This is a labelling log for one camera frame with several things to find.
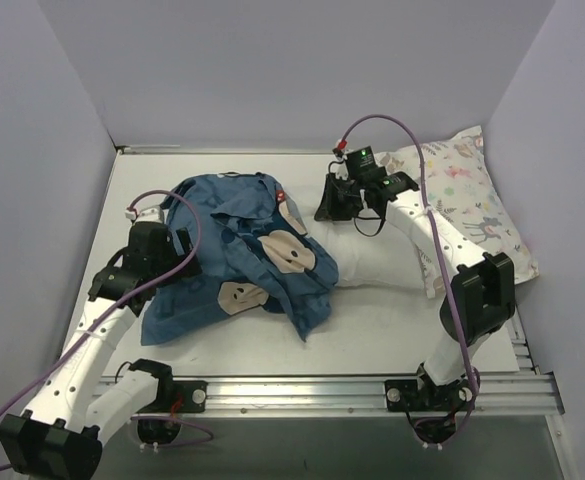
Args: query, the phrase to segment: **patterned pillow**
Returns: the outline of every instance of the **patterned pillow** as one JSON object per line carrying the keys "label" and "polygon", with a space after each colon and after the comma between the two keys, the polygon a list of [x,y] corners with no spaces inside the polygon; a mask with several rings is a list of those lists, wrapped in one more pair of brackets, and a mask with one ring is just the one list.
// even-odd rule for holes
{"label": "patterned pillow", "polygon": [[[537,277],[537,262],[505,211],[485,166],[481,127],[464,130],[444,142],[423,144],[421,148],[430,204],[477,245],[492,254],[505,252],[514,262],[517,284]],[[379,153],[376,160],[388,173],[402,170],[420,182],[415,147]],[[428,297],[443,293],[438,263],[418,248],[417,253]]]}

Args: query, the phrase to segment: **pillow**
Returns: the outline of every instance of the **pillow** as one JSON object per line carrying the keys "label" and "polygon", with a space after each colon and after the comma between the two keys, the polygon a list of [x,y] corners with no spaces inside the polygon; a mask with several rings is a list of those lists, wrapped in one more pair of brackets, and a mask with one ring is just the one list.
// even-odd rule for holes
{"label": "pillow", "polygon": [[[514,262],[515,282],[539,275],[538,265],[494,189],[483,157],[481,127],[464,130],[450,140],[421,145],[425,156],[428,200],[464,236],[491,254],[505,252]],[[421,173],[416,148],[379,153],[377,163],[388,173],[404,171],[417,183]],[[428,297],[443,293],[439,265],[419,252]]]}
{"label": "pillow", "polygon": [[[323,187],[284,187],[312,236],[334,259],[339,268],[337,287],[383,285],[423,291],[421,267],[412,241],[400,230],[386,224],[376,237],[356,231],[352,222],[317,222],[314,212],[321,203]],[[372,211],[362,217],[375,217]],[[374,233],[377,221],[357,221],[366,233]]]}

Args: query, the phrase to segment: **blue cloth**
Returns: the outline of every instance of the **blue cloth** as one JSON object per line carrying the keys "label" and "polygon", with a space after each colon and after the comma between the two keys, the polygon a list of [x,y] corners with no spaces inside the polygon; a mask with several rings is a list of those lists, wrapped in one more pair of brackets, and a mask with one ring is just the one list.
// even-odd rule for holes
{"label": "blue cloth", "polygon": [[[174,192],[200,217],[203,273],[157,290],[143,318],[142,345],[165,343],[259,306],[285,313],[305,340],[330,315],[336,263],[307,236],[296,205],[274,178],[201,175]],[[199,233],[189,209],[171,197],[162,207],[169,209],[171,230],[185,227],[194,241]],[[176,237],[175,245],[181,248]]]}

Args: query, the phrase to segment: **white tabletop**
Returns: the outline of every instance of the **white tabletop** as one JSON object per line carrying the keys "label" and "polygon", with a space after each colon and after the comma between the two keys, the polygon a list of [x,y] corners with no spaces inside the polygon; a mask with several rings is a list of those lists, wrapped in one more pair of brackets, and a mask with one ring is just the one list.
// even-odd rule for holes
{"label": "white tabletop", "polygon": [[[323,183],[330,155],[166,154],[119,155],[81,284],[70,332],[76,327],[94,275],[125,245],[130,227],[123,213],[139,193],[172,189],[187,177],[204,173],[256,171],[283,186]],[[161,198],[147,199],[150,206]],[[285,315],[254,309],[158,347],[141,347],[141,322],[128,331],[105,370],[149,358],[172,365],[180,376],[348,375],[407,373],[434,348],[441,332],[441,300],[400,289],[337,289],[332,316],[302,342]],[[518,371],[507,329],[494,334],[475,362],[484,372]]]}

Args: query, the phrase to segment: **floral pillow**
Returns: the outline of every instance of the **floral pillow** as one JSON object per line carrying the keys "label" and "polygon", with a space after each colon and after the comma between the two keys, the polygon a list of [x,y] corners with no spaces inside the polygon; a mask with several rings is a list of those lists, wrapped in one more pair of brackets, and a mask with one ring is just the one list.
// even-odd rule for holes
{"label": "floral pillow", "polygon": [[[423,144],[421,148],[430,204],[486,251],[491,254],[505,252],[514,262],[517,284],[537,277],[537,262],[505,211],[485,166],[481,127],[464,130],[447,141]],[[379,153],[376,160],[388,173],[404,171],[420,182],[415,147]],[[428,297],[443,293],[438,263],[418,248],[417,252]]]}

